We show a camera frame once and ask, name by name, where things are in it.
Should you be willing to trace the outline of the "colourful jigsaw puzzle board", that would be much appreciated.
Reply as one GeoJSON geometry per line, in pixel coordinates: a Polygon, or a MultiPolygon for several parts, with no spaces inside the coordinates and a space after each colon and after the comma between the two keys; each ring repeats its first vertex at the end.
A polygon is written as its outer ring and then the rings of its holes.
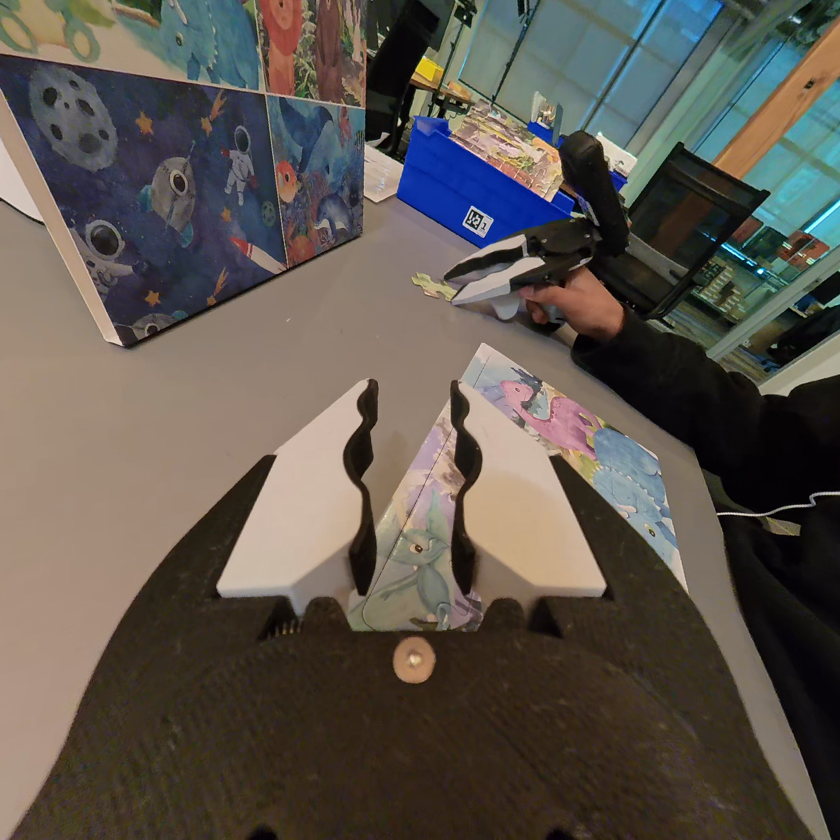
{"type": "Polygon", "coordinates": [[[523,123],[477,100],[466,115],[449,122],[450,139],[551,202],[563,179],[560,153],[523,123]]]}

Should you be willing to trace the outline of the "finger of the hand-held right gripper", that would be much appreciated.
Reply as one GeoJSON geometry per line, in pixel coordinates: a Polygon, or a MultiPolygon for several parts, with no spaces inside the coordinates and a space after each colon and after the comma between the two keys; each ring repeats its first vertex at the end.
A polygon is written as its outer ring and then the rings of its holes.
{"type": "Polygon", "coordinates": [[[447,283],[467,284],[492,275],[518,277],[531,270],[529,238],[514,235],[479,249],[444,273],[447,283]]]}
{"type": "Polygon", "coordinates": [[[542,261],[516,261],[508,268],[470,281],[456,292],[450,302],[454,306],[463,306],[518,293],[519,289],[541,281],[545,270],[546,266],[542,261]]]}

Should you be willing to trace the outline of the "printed picture puzzle box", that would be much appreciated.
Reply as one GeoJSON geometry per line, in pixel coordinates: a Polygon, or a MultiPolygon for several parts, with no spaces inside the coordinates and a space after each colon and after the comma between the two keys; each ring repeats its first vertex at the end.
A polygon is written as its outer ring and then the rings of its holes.
{"type": "Polygon", "coordinates": [[[363,232],[365,2],[2,2],[2,138],[122,347],[363,232]]]}

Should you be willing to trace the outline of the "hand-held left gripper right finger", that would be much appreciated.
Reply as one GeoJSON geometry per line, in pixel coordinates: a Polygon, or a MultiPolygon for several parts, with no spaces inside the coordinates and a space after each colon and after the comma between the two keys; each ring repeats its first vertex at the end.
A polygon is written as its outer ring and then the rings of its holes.
{"type": "Polygon", "coordinates": [[[451,568],[481,601],[600,597],[606,581],[545,449],[478,391],[452,381],[451,568]]]}

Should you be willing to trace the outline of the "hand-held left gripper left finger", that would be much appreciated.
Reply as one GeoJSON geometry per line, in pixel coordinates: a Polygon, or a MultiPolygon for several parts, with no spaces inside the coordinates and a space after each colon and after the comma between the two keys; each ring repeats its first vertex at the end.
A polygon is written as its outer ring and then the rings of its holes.
{"type": "Polygon", "coordinates": [[[363,379],[274,453],[217,582],[223,598],[278,595],[297,616],[318,597],[347,612],[368,592],[377,546],[364,475],[379,386],[363,379]]]}

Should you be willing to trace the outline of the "dinosaur jigsaw puzzle board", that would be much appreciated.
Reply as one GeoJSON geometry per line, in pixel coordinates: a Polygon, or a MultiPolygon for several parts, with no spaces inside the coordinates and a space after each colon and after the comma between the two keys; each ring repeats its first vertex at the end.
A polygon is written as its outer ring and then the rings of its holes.
{"type": "MultiPolygon", "coordinates": [[[[656,552],[687,589],[657,456],[487,344],[463,380],[539,443],[561,456],[656,552]]],[[[449,405],[420,447],[376,527],[377,566],[367,595],[352,594],[355,631],[476,629],[482,603],[462,595],[450,563],[456,433],[449,405]]]]}

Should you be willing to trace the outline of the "wooden beam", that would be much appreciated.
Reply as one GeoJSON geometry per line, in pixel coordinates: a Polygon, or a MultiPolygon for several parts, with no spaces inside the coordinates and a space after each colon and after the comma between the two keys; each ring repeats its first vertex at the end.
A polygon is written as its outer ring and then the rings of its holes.
{"type": "Polygon", "coordinates": [[[745,180],[753,167],[838,78],[839,19],[836,17],[713,164],[729,175],[745,180]]]}

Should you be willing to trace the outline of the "black mesh office chair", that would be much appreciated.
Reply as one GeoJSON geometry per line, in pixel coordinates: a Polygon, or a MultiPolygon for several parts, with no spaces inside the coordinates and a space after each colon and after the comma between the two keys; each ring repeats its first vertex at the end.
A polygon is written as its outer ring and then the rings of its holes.
{"type": "Polygon", "coordinates": [[[701,270],[770,196],[677,143],[629,207],[626,251],[591,268],[642,320],[670,314],[701,270]]]}

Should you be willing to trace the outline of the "person's right hand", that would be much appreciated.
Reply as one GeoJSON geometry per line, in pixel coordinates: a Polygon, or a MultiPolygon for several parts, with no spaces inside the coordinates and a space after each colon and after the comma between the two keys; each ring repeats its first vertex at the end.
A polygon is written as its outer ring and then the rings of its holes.
{"type": "Polygon", "coordinates": [[[531,319],[540,325],[553,324],[550,309],[555,308],[578,335],[605,342],[623,329],[626,310],[587,266],[572,271],[564,286],[539,284],[520,289],[531,319]]]}

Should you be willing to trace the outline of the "white drawstring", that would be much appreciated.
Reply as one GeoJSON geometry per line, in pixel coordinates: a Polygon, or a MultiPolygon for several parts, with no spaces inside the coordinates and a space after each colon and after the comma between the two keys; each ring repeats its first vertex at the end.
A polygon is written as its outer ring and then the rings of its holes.
{"type": "Polygon", "coordinates": [[[739,518],[757,520],[763,525],[763,527],[765,527],[772,533],[780,534],[782,536],[797,537],[801,533],[801,525],[796,521],[790,519],[783,519],[781,517],[781,514],[813,509],[819,500],[832,498],[839,498],[838,490],[817,491],[815,493],[812,493],[808,497],[807,502],[783,505],[780,507],[775,507],[769,511],[754,512],[745,510],[725,510],[718,511],[716,513],[716,516],[719,519],[739,518]]]}

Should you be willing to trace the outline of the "person's right forearm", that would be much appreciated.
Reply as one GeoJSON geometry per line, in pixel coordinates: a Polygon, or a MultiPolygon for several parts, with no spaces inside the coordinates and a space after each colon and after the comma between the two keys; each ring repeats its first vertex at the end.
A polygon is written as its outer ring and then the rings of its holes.
{"type": "Polygon", "coordinates": [[[796,470],[776,445],[806,423],[800,395],[762,395],[687,339],[650,328],[618,308],[618,331],[575,327],[575,362],[631,407],[692,448],[744,507],[792,501],[796,470]]]}

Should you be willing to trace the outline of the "white paper sheet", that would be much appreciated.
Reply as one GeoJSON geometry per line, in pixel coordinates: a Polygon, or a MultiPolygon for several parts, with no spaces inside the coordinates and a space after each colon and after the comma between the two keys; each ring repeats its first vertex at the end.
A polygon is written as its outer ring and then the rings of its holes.
{"type": "Polygon", "coordinates": [[[403,163],[373,145],[364,145],[364,198],[381,203],[397,195],[403,176],[403,163]]]}

